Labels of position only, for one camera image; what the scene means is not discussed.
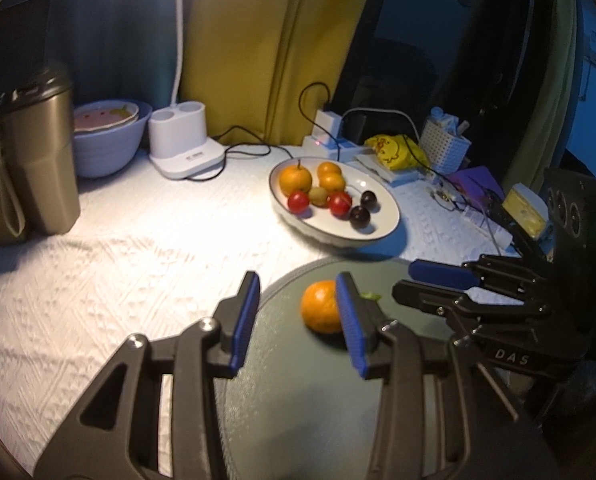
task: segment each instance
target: red cherry tomato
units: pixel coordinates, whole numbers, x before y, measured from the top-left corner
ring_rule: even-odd
[[[344,191],[337,191],[329,196],[327,205],[329,206],[329,210],[333,216],[343,218],[351,209],[353,200]]]
[[[287,200],[287,209],[294,215],[304,213],[309,208],[309,196],[303,191],[294,191]]]

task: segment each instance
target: dark grape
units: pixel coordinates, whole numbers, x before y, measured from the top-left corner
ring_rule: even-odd
[[[349,221],[354,229],[364,229],[371,222],[371,215],[365,207],[357,205],[351,209]]]
[[[375,209],[378,205],[378,198],[373,191],[365,191],[360,197],[360,203],[367,209]]]

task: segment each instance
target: woven plastic basket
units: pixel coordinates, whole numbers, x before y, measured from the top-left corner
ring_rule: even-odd
[[[470,145],[469,139],[448,134],[431,121],[425,123],[420,137],[420,147],[427,153],[431,167],[442,174],[455,173],[460,169]]]

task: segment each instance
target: round placemat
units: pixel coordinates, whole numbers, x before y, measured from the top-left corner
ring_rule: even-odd
[[[358,376],[342,336],[319,337],[303,325],[300,298],[310,284],[348,271],[361,292],[382,296],[386,314],[419,335],[448,339],[452,331],[443,319],[393,300],[391,288],[409,277],[408,266],[404,260],[328,258],[265,291],[244,368],[235,380],[217,383],[231,480],[366,477],[382,381]],[[425,391],[425,404],[434,406]]]

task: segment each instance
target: yellow plastic package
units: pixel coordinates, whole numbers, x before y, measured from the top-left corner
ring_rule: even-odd
[[[376,135],[365,140],[364,145],[372,147],[378,160],[392,171],[415,168],[420,166],[419,162],[429,166],[425,152],[413,140],[405,139],[403,135]]]

